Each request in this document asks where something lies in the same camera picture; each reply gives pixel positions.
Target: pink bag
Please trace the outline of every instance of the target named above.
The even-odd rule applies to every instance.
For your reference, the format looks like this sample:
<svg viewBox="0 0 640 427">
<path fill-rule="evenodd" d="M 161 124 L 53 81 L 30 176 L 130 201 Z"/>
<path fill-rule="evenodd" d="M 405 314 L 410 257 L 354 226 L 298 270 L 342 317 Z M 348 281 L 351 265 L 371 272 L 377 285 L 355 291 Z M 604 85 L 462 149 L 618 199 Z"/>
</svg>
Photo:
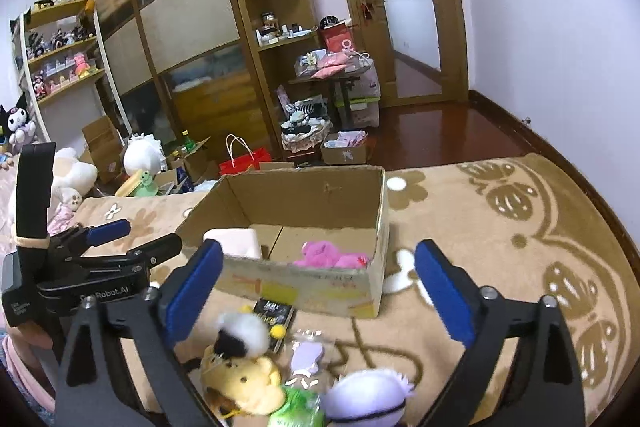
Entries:
<svg viewBox="0 0 640 427">
<path fill-rule="evenodd" d="M 318 68 L 328 68 L 329 66 L 341 66 L 349 62 L 346 53 L 327 53 L 318 61 Z"/>
<path fill-rule="evenodd" d="M 328 68 L 322 68 L 321 70 L 316 71 L 316 73 L 314 73 L 311 78 L 326 78 L 328 76 L 331 76 L 332 74 L 337 73 L 338 71 L 342 71 L 346 67 L 347 66 L 343 64 L 341 66 L 329 66 Z"/>
</svg>

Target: strap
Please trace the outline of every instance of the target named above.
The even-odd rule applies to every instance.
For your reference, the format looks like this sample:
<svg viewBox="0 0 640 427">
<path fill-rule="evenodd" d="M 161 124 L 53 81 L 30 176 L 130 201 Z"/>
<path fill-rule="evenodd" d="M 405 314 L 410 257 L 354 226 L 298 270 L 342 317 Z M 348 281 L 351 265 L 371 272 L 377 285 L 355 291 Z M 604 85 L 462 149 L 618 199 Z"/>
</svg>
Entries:
<svg viewBox="0 0 640 427">
<path fill-rule="evenodd" d="M 229 153 L 229 158 L 231 158 L 231 165 L 233 167 L 236 166 L 236 160 L 234 158 L 234 155 L 232 153 L 232 148 L 234 145 L 234 142 L 240 142 L 242 145 L 244 145 L 244 148 L 247 149 L 247 152 L 250 154 L 251 159 L 255 161 L 255 157 L 254 157 L 254 153 L 252 152 L 251 149 L 249 149 L 249 146 L 246 144 L 246 142 L 239 136 L 236 136 L 235 134 L 227 134 L 226 135 L 226 139 L 225 139 L 225 144 L 226 144 L 226 151 Z"/>
<path fill-rule="evenodd" d="M 48 233 L 47 237 L 20 237 L 15 230 L 15 223 L 11 225 L 11 235 L 14 237 L 16 247 L 23 248 L 42 248 L 47 250 L 51 240 Z"/>
</svg>

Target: green bottle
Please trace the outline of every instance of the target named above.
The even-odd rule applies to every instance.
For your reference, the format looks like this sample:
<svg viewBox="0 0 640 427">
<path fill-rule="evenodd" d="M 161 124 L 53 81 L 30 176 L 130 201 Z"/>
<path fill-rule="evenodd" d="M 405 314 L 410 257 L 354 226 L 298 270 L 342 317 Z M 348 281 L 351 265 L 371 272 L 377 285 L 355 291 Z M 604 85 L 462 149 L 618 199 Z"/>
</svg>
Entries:
<svg viewBox="0 0 640 427">
<path fill-rule="evenodd" d="M 196 148 L 196 142 L 189 138 L 189 132 L 182 131 L 182 136 L 184 136 L 184 146 L 187 147 L 187 152 L 193 151 Z"/>
</svg>

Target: green packet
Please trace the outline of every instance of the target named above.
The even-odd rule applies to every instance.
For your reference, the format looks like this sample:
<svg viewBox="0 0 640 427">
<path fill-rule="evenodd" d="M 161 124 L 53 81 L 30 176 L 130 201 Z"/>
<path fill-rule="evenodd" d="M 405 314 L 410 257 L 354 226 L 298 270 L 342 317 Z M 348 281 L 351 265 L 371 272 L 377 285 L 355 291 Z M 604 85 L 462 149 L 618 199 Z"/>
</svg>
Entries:
<svg viewBox="0 0 640 427">
<path fill-rule="evenodd" d="M 322 427 L 324 413 L 320 397 L 313 391 L 282 387 L 287 395 L 284 405 L 269 418 L 268 427 Z"/>
</svg>

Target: baseboard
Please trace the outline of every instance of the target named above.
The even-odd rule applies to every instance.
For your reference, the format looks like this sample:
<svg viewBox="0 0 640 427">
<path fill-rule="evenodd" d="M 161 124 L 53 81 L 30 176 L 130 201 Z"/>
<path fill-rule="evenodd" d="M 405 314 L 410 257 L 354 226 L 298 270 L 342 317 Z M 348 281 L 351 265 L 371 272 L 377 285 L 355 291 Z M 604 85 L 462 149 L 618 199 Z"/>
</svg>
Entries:
<svg viewBox="0 0 640 427">
<path fill-rule="evenodd" d="M 432 68 L 430 65 L 421 62 L 420 60 L 416 60 L 409 55 L 405 55 L 401 52 L 397 52 L 394 50 L 394 55 L 398 60 L 402 60 L 408 66 L 414 68 L 416 71 L 420 71 L 425 76 L 428 76 L 433 82 L 442 85 L 442 72 L 437 70 L 436 68 Z"/>
<path fill-rule="evenodd" d="M 620 247 L 622 247 L 625 253 L 626 259 L 631 265 L 636 280 L 640 283 L 640 253 L 638 252 L 636 244 L 618 219 L 618 216 L 616 216 L 603 197 L 596 192 L 596 189 L 590 184 L 587 178 L 580 174 L 578 169 L 562 156 L 555 147 L 551 146 L 545 139 L 533 132 L 518 118 L 500 107 L 493 100 L 488 99 L 485 95 L 472 89 L 469 91 L 469 102 L 477 106 L 482 115 L 492 120 L 504 133 L 516 137 L 519 140 L 524 140 L 536 153 L 555 163 L 580 187 L 580 190 L 591 200 L 591 203 L 593 203 L 616 236 Z M 639 395 L 640 360 L 636 362 L 636 365 L 631 370 L 625 383 L 616 393 L 614 399 L 590 427 L 627 425 L 627 423 L 624 423 L 627 415 L 632 414 L 634 415 L 633 417 L 636 417 L 637 406 L 634 404 L 634 401 L 638 399 Z"/>
</svg>

